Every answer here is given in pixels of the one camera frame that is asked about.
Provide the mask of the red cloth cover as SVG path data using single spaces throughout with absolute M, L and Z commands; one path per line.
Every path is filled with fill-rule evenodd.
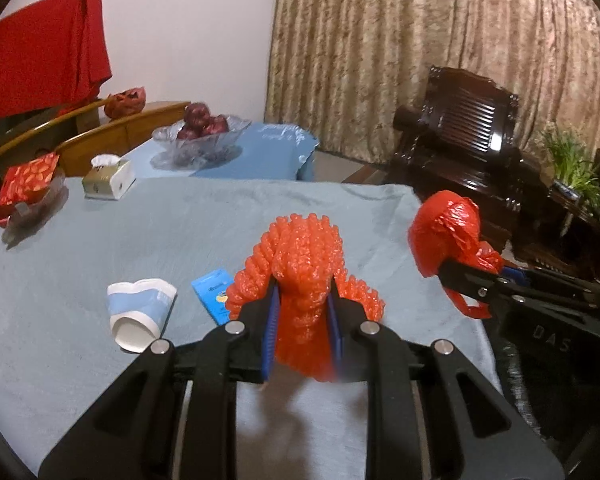
M 81 104 L 110 77 L 102 0 L 40 0 L 0 21 L 0 119 Z

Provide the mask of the orange foam net pad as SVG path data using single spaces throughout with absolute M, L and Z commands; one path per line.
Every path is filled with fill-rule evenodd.
M 291 214 L 270 224 L 228 286 L 225 307 L 232 320 L 245 304 L 265 296 L 270 278 L 280 292 L 276 360 L 319 382 L 334 374 L 326 314 L 330 285 L 337 285 L 341 297 L 362 304 L 370 320 L 384 315 L 378 291 L 344 266 L 339 230 L 326 216 Z

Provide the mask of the white blue paper cup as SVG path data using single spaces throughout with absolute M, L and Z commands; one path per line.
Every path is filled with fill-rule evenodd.
M 109 326 L 124 351 L 142 353 L 162 336 L 178 290 L 161 278 L 107 287 Z

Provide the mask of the blue small card packet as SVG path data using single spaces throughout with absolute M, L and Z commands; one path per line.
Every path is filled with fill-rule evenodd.
M 216 269 L 192 281 L 192 289 L 218 325 L 230 320 L 230 312 L 226 308 L 227 289 L 233 284 L 233 278 L 224 269 Z

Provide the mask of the dark wooden side table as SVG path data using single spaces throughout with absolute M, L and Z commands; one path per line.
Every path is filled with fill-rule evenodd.
M 600 281 L 600 218 L 583 195 L 555 181 L 522 205 L 512 251 L 519 261 Z

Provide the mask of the red plastic bag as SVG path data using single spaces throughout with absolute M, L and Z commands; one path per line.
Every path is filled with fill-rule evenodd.
M 446 259 L 493 274 L 504 268 L 501 255 L 480 240 L 478 206 L 452 191 L 439 191 L 422 203 L 407 231 L 407 240 L 424 278 L 437 276 Z

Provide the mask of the glass tray under gift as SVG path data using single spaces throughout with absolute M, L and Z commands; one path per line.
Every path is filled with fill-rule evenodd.
M 2 242 L 8 247 L 14 247 L 38 232 L 54 214 L 61 210 L 68 196 L 65 176 L 58 174 L 50 181 L 50 186 L 37 203 L 33 205 L 18 203 L 15 206 L 4 229 Z

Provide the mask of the white tissue box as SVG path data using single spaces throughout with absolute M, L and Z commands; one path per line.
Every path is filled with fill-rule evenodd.
M 96 155 L 91 165 L 92 168 L 82 179 L 86 198 L 120 200 L 136 180 L 132 162 L 117 155 Z

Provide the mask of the beige patterned curtain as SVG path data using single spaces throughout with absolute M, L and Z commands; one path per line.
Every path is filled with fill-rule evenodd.
M 265 117 L 331 152 L 386 162 L 401 105 L 432 66 L 490 78 L 519 99 L 515 140 L 549 122 L 600 148 L 600 8 L 594 0 L 277 0 Z

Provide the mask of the glass fruit bowl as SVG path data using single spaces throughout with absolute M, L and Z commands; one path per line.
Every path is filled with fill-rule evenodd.
M 185 126 L 182 120 L 155 129 L 151 136 L 160 152 L 151 157 L 151 166 L 161 170 L 197 171 L 230 162 L 242 152 L 237 141 L 251 122 L 237 116 L 226 116 L 226 120 L 227 132 L 205 134 L 197 139 L 178 137 Z

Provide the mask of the green potted plant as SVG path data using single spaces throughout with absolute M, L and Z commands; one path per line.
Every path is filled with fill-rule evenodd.
M 600 212 L 600 181 L 593 159 L 580 131 L 549 122 L 542 130 L 544 148 L 550 155 L 554 179 L 583 198 L 596 214 Z

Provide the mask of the blue grey tablecloth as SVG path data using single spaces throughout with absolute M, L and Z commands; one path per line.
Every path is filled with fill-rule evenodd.
M 401 185 L 157 178 L 116 202 L 89 200 L 70 179 L 59 208 L 7 245 L 0 229 L 0 431 L 35 472 L 79 416 L 127 367 L 114 342 L 107 287 L 161 278 L 178 291 L 166 338 L 200 339 L 214 325 L 193 281 L 235 273 L 277 218 L 328 217 L 344 262 L 385 301 L 385 324 L 402 338 L 446 338 L 496 376 L 482 325 L 464 318 L 440 284 L 418 272 L 406 231 L 419 202 Z

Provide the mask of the dark red apples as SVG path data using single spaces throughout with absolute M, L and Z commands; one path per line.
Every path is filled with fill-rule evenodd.
M 178 140 L 196 140 L 228 130 L 230 127 L 223 115 L 212 116 L 206 104 L 196 102 L 185 107 L 184 124 L 176 137 Z

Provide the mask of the black trash bin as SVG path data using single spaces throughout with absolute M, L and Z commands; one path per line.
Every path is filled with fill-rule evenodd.
M 600 479 L 600 346 L 495 310 L 483 322 L 505 399 L 568 479 Z

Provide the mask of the light blue small tablecloth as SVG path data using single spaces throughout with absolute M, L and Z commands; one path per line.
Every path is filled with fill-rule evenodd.
M 253 122 L 236 141 L 226 162 L 200 169 L 155 167 L 151 162 L 163 149 L 148 140 L 123 155 L 132 162 L 139 179 L 162 177 L 202 177 L 215 179 L 261 179 L 312 181 L 314 151 L 318 140 L 296 125 Z

